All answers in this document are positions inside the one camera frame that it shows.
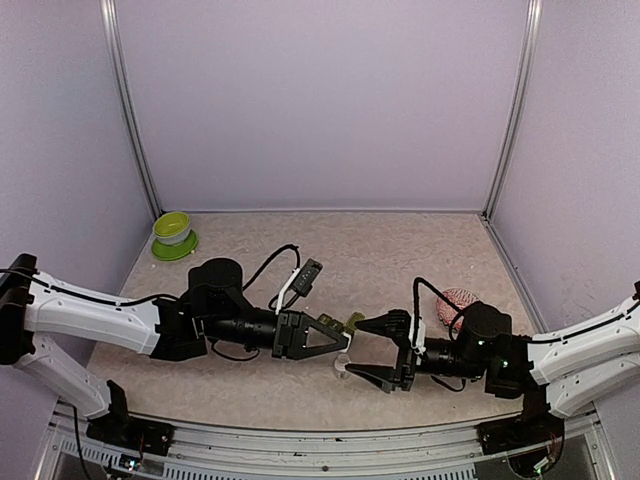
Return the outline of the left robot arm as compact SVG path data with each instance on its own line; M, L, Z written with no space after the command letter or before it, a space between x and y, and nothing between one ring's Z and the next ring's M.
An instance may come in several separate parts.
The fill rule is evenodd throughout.
M243 270L214 258L188 272L179 297L154 294L132 300L61 280L21 254L1 272L1 362L20 368L71 403L121 445L140 434L124 390L76 364L50 339L58 333L109 343L152 359L180 362L204 356L218 341L275 358L302 360L346 350L351 337L304 312L253 306L244 296Z

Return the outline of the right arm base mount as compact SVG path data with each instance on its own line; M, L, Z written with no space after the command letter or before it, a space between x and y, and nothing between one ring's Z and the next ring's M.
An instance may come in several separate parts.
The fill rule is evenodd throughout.
M524 421L509 417L480 423L477 427L484 455L502 453L551 441L564 435L562 419L543 416Z

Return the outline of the small white pill bottle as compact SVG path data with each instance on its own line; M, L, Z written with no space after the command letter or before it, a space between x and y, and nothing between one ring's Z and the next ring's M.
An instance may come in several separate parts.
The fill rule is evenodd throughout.
M350 357L346 353L340 353L336 356L333 363L335 376L340 380L345 380L350 373L347 371L347 365L350 363Z

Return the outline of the green weekly pill organizer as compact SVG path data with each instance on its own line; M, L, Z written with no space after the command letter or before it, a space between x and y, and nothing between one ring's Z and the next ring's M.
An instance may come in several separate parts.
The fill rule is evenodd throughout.
M355 335L355 332L358 330L357 323L364 319L365 316L360 312L352 313L346 322L341 322L326 313L323 313L318 317L318 321L326 327L338 333L348 334L350 336Z

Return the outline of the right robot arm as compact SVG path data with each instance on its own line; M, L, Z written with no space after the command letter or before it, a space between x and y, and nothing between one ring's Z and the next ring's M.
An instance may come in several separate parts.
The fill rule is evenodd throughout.
M386 393L410 390L418 373L438 384L448 377L483 380L486 393L523 400L523 412L511 423L512 436L523 444L549 429L550 416L568 418L639 375L637 294L579 324L534 336L514 334L511 317L481 301L454 312L461 327L447 339L427 337L418 300L411 312L359 321L358 330L396 344L396 364L349 363L346 371Z

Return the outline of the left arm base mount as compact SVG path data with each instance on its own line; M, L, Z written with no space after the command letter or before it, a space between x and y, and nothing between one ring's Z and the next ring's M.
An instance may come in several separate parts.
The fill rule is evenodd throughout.
M86 435L105 444L142 454L167 456L174 432L175 427L169 423L134 416L122 420L109 414L90 420Z

